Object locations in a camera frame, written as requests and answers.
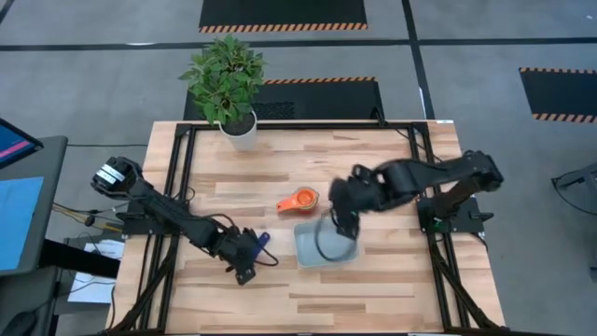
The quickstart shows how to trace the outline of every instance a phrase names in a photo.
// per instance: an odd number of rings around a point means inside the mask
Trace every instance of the gray floor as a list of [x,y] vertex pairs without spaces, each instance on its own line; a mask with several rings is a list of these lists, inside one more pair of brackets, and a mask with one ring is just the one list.
[[[594,0],[410,0],[420,38],[597,36]],[[245,40],[406,38],[399,1],[365,0],[366,32],[239,35]],[[0,25],[0,45],[207,41],[197,25],[201,1],[15,0]],[[194,50],[0,52],[0,109],[35,136],[71,143],[147,141],[154,120],[181,119],[185,85],[176,78]],[[387,118],[421,119],[409,47],[262,49],[266,77],[375,76]],[[480,194],[495,212],[486,226],[506,321],[518,330],[591,335],[597,284],[588,265],[597,246],[595,217],[563,203],[549,179],[597,160],[590,124],[533,120],[518,68],[597,69],[597,46],[423,47],[438,119],[454,119],[464,149],[495,158],[506,183]],[[56,200],[74,207],[111,204],[89,187],[109,156],[142,161],[142,148],[69,148]],[[597,211],[584,190],[566,193]],[[48,237],[83,227],[54,216]],[[106,310],[66,315],[59,335],[104,326]]]

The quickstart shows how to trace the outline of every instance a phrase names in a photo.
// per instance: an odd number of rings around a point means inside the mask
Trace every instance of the wooden tabletop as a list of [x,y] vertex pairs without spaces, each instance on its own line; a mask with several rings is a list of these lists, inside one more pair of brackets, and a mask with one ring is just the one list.
[[[156,122],[153,127],[144,176],[156,190],[164,188],[175,126],[176,122]],[[461,155],[452,123],[429,121],[429,129],[437,156],[450,159]],[[179,162],[185,147],[183,144]],[[356,163],[375,167],[409,157],[408,140],[394,130],[260,130],[257,150],[244,153],[235,151],[218,131],[199,132],[189,179],[196,191],[191,212],[223,212],[239,227],[254,228],[257,234],[267,231],[271,235],[267,248],[280,265],[257,265],[257,276],[239,287],[234,274],[224,272],[227,264],[211,259],[184,238],[176,261],[166,331],[441,331],[426,239],[419,231],[413,203],[383,214],[361,216],[356,260],[318,269],[297,265],[293,228],[327,209],[327,191],[334,177],[346,177]],[[278,217],[276,203],[303,186],[322,195],[316,213]],[[489,318],[503,324],[484,246],[470,234],[452,237],[465,288]],[[117,321],[136,299],[145,242],[145,236],[127,240],[115,290]],[[446,287],[451,318],[458,325],[454,297],[447,283]],[[154,304],[154,325],[158,309]]]

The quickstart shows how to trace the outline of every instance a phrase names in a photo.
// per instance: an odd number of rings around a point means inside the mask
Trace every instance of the yellow black hazard stripe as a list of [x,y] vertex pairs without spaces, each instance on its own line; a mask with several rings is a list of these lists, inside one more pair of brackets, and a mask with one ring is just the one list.
[[299,24],[238,24],[199,27],[200,33],[261,33],[261,32],[305,32],[335,30],[366,30],[366,23],[299,23]]
[[296,79],[266,79],[264,84],[297,84],[297,83],[337,83],[355,81],[377,81],[375,77],[325,77],[325,78],[296,78]]
[[533,113],[533,118],[537,119],[537,120],[546,120],[546,121],[597,123],[597,117],[595,117],[595,116],[585,116],[585,115],[575,115],[575,114]]
[[559,69],[559,68],[519,68],[520,72],[551,72],[561,74],[597,74],[595,70],[585,69]]

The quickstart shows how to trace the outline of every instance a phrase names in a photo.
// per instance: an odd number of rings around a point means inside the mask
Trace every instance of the table leg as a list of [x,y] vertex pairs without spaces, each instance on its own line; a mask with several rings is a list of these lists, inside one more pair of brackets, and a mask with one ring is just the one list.
[[50,265],[116,279],[120,261],[46,239],[39,257],[39,267]]

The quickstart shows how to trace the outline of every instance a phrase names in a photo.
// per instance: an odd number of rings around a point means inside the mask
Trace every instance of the plastic container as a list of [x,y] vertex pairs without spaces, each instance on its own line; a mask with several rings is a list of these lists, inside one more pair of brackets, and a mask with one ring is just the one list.
[[319,233],[319,246],[326,256],[337,258],[350,248],[353,250],[342,260],[332,262],[325,260],[315,247],[315,227],[317,220],[295,226],[295,244],[297,247],[298,266],[303,268],[338,265],[349,262],[358,256],[357,242],[338,235],[336,227],[329,217],[325,217]]

